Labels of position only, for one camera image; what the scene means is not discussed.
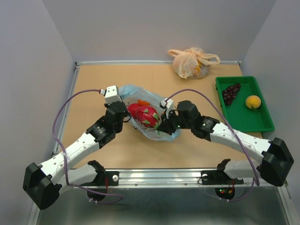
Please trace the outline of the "orange round fruit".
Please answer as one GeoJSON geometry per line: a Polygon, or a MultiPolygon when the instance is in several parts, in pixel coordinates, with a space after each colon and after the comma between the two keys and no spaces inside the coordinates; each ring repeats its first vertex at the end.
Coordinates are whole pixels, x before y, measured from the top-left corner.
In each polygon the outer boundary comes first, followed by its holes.
{"type": "Polygon", "coordinates": [[[149,102],[143,101],[143,100],[140,100],[140,99],[137,100],[137,103],[138,103],[139,106],[149,106],[150,105],[149,102]]]}

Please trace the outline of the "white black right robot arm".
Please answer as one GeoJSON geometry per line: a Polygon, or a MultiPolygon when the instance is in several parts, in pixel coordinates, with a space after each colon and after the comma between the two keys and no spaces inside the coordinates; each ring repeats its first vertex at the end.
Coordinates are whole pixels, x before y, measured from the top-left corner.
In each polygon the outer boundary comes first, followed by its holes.
{"type": "Polygon", "coordinates": [[[188,129],[200,139],[243,152],[250,161],[249,177],[261,177],[271,185],[283,186],[294,159],[282,139],[271,141],[231,129],[215,118],[202,116],[188,100],[179,102],[176,110],[171,109],[171,99],[161,100],[159,106],[164,112],[158,131],[172,135],[178,129],[188,129]]]}

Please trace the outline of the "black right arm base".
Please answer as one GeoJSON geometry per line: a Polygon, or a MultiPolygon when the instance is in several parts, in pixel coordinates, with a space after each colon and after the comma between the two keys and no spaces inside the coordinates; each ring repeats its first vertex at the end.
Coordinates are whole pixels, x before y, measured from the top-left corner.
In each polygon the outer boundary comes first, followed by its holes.
{"type": "Polygon", "coordinates": [[[221,170],[206,170],[201,172],[197,181],[200,185],[215,185],[216,197],[221,200],[231,201],[235,196],[235,186],[244,184],[244,180],[230,178],[221,170]]]}

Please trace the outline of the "red round fruit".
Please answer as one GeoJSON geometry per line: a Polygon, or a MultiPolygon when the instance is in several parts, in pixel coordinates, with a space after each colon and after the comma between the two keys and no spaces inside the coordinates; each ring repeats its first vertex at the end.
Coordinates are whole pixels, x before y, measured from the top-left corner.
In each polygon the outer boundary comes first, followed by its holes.
{"type": "Polygon", "coordinates": [[[132,103],[127,107],[128,112],[130,113],[131,117],[136,119],[136,110],[139,108],[139,104],[138,103],[132,103]]]}

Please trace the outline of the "dark red grape bunch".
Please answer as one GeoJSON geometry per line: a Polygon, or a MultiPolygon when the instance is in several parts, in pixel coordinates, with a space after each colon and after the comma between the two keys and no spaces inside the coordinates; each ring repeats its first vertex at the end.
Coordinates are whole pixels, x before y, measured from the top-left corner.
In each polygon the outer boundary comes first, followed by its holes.
{"type": "Polygon", "coordinates": [[[236,99],[238,92],[240,91],[241,84],[235,83],[234,85],[229,85],[225,90],[222,91],[222,97],[225,105],[231,105],[233,100],[236,99]]]}

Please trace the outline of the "blue printed plastic bag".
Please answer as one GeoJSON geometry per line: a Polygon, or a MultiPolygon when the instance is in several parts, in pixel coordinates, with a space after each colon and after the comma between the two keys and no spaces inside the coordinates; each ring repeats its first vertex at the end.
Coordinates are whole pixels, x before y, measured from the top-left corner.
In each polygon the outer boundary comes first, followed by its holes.
{"type": "MultiPolygon", "coordinates": [[[[126,106],[129,106],[130,104],[137,104],[138,100],[148,102],[150,107],[156,110],[158,117],[161,118],[163,109],[159,107],[159,103],[164,99],[164,97],[160,96],[159,94],[131,84],[120,87],[119,93],[126,106]]],[[[172,142],[175,138],[181,135],[180,130],[175,131],[175,133],[172,135],[168,135],[162,131],[157,131],[156,128],[145,127],[141,122],[138,121],[138,119],[134,118],[129,120],[129,124],[147,138],[155,141],[172,142]]]]}

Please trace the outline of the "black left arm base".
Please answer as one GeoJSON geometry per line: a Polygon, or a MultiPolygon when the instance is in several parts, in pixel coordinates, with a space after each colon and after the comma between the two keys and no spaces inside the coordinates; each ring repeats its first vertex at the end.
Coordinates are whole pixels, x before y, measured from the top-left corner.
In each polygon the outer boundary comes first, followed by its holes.
{"type": "Polygon", "coordinates": [[[91,182],[83,184],[93,191],[108,194],[109,188],[119,185],[119,171],[104,171],[96,175],[91,182]]]}

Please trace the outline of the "yellow round fruit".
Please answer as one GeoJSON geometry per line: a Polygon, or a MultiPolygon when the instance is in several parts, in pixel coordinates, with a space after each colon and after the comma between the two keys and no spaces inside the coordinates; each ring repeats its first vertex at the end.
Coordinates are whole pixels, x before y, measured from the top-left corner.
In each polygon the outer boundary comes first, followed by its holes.
{"type": "Polygon", "coordinates": [[[261,106],[261,99],[256,95],[251,95],[247,97],[245,105],[249,109],[257,109],[261,106]]]}

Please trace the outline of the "red green dragon fruit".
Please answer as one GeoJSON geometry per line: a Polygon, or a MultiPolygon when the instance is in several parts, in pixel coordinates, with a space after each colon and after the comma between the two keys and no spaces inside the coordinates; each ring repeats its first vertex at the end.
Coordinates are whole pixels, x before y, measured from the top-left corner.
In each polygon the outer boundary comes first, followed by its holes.
{"type": "Polygon", "coordinates": [[[146,128],[157,129],[160,124],[160,117],[153,107],[140,106],[136,109],[135,115],[137,120],[146,128]]]}

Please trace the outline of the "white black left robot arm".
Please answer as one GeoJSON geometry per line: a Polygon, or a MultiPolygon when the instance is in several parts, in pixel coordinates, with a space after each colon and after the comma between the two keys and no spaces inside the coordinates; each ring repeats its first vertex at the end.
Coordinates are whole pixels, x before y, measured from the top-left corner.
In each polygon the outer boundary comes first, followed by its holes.
{"type": "Polygon", "coordinates": [[[73,170],[72,179],[69,178],[68,171],[122,131],[123,119],[129,116],[125,103],[114,102],[106,108],[105,115],[64,151],[39,165],[31,163],[26,167],[23,190],[39,209],[50,207],[60,194],[70,188],[78,188],[88,182],[98,185],[104,181],[103,168],[97,161],[73,170]]]}

